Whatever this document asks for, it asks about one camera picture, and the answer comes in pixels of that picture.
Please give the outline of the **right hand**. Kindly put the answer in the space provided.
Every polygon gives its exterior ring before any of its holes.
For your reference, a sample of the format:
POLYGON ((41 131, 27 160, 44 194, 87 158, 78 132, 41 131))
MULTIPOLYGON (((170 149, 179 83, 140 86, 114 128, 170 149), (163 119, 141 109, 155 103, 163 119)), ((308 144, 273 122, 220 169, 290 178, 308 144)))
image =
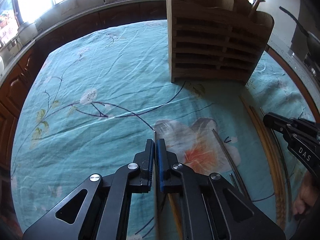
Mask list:
POLYGON ((293 215, 308 213, 319 197, 319 186, 309 171, 306 171, 296 200, 293 203, 293 215))

